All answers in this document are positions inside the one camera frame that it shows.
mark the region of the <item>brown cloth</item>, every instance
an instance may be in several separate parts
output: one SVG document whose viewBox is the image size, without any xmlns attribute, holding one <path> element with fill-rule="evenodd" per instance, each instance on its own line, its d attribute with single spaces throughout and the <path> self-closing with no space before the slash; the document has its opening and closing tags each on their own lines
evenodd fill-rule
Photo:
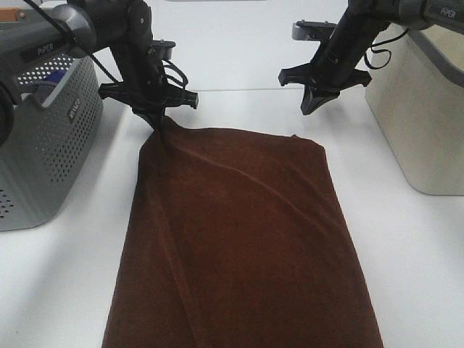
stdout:
<svg viewBox="0 0 464 348">
<path fill-rule="evenodd" d="M 141 150 L 103 347 L 382 347 L 323 147 L 167 119 Z"/>
</svg>

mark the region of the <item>wrinkle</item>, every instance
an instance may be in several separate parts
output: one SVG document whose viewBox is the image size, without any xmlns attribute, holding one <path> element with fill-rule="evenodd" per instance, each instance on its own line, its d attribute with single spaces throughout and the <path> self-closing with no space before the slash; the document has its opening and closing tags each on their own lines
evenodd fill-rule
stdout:
<svg viewBox="0 0 464 348">
<path fill-rule="evenodd" d="M 196 347 L 198 348 L 209 348 L 207 344 L 207 334 L 205 332 L 205 326 L 201 323 L 201 315 L 197 306 L 194 303 L 193 297 L 191 295 L 191 290 L 189 283 L 187 281 L 186 273 L 183 268 L 181 257 L 178 252 L 175 241 L 171 236 L 171 228 L 169 220 L 167 218 L 166 211 L 162 206 L 162 200 L 154 194 L 148 195 L 147 199 L 152 207 L 157 207 L 159 210 L 160 219 L 163 219 L 162 224 L 166 226 L 164 228 L 158 228 L 160 241 L 162 243 L 163 249 L 165 250 L 165 256 L 169 262 L 171 273 L 173 274 L 178 293 L 182 299 L 183 308 L 187 315 L 187 320 L 191 329 L 192 336 L 195 339 Z"/>
</svg>

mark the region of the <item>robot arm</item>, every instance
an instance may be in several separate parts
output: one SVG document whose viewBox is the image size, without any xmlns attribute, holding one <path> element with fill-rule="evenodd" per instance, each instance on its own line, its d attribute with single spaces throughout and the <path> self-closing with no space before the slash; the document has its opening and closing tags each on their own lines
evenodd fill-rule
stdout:
<svg viewBox="0 0 464 348">
<path fill-rule="evenodd" d="M 13 104 L 21 103 L 16 76 L 63 53 L 82 58 L 109 47 L 123 82 L 104 84 L 104 99 L 111 97 L 132 107 L 153 128 L 166 107 L 190 105 L 198 96 L 168 83 L 163 61 L 175 46 L 153 41 L 152 13 L 143 0 L 67 0 L 47 14 L 49 21 L 0 32 L 0 145 L 12 128 Z"/>
<path fill-rule="evenodd" d="M 464 33 L 464 3 L 460 0 L 349 0 L 338 25 L 296 23 L 295 39 L 320 41 L 310 63 L 284 69 L 279 75 L 282 86 L 304 85 L 301 106 L 304 115 L 337 98 L 346 88 L 369 84 L 368 72 L 355 67 L 391 22 L 413 30 L 437 24 Z"/>
</svg>

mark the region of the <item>gray plastic basket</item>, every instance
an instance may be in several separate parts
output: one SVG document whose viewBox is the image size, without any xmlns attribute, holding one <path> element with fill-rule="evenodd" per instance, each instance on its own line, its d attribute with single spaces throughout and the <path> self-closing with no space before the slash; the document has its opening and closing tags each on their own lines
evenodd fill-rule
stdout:
<svg viewBox="0 0 464 348">
<path fill-rule="evenodd" d="M 25 85 L 66 74 L 43 104 L 29 94 L 0 147 L 0 231 L 30 228 L 56 215 L 91 148 L 102 116 L 92 61 L 61 56 L 18 77 Z"/>
</svg>

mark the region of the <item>printed logo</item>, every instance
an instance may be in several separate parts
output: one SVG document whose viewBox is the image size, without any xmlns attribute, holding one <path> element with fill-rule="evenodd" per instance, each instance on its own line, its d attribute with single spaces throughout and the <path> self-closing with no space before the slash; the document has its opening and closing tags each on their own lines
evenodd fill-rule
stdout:
<svg viewBox="0 0 464 348">
<path fill-rule="evenodd" d="M 456 11 L 453 9 L 449 9 L 448 7 L 442 7 L 440 15 L 442 15 L 443 17 L 448 17 L 448 18 L 453 19 L 456 17 Z"/>
<path fill-rule="evenodd" d="M 49 43 L 48 45 L 45 45 L 43 47 L 39 47 L 37 49 L 37 55 L 38 56 L 43 56 L 45 53 L 49 53 L 54 50 L 53 42 Z"/>
<path fill-rule="evenodd" d="M 78 97 L 74 103 L 72 103 L 72 106 L 70 108 L 70 110 L 67 112 L 67 118 L 69 118 L 70 122 L 73 123 L 74 122 L 74 119 L 75 117 L 77 116 L 78 114 L 78 111 L 79 111 L 79 107 L 80 105 L 82 104 L 82 101 L 80 100 L 80 98 Z"/>
</svg>

